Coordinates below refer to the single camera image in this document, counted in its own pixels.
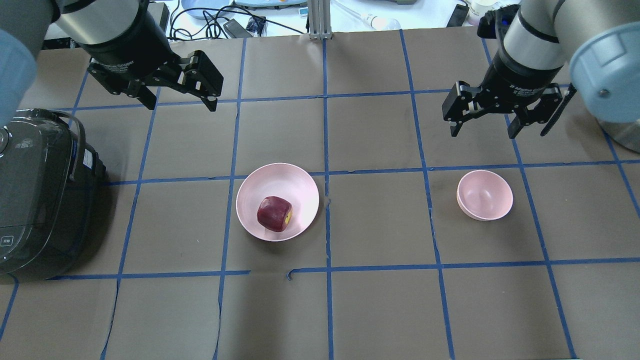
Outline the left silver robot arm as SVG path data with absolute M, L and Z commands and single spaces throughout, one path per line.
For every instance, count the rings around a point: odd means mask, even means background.
M 37 75 L 51 24 L 85 50 L 87 70 L 108 92 L 154 109 L 149 87 L 167 87 L 217 109 L 224 76 L 206 53 L 177 55 L 146 0 L 3 0 L 1 2 L 1 125 L 13 119 Z

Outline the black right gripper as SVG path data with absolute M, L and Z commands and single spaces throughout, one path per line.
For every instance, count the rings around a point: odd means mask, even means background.
M 563 102 L 560 85 L 553 82 L 561 68 L 534 69 L 509 55 L 496 55 L 478 86 L 457 80 L 443 101 L 442 118 L 451 137 L 458 136 L 464 123 L 486 114 L 515 114 L 507 128 L 510 139 L 534 123 L 546 125 L 540 134 L 546 136 Z

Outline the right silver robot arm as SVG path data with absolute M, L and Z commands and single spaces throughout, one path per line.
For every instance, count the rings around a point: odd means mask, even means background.
M 482 82 L 458 80 L 442 104 L 456 137 L 464 123 L 514 114 L 507 134 L 544 125 L 546 136 L 575 94 L 619 145 L 639 151 L 640 15 L 637 0 L 521 0 L 487 10 L 477 35 L 497 51 Z

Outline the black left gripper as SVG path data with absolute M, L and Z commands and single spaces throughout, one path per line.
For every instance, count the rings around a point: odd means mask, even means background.
M 113 95 L 125 94 L 146 109 L 156 108 L 150 86 L 167 87 L 197 97 L 208 111 L 217 110 L 224 76 L 202 51 L 180 57 L 162 30 L 126 30 L 114 39 L 87 44 L 92 61 L 87 70 Z

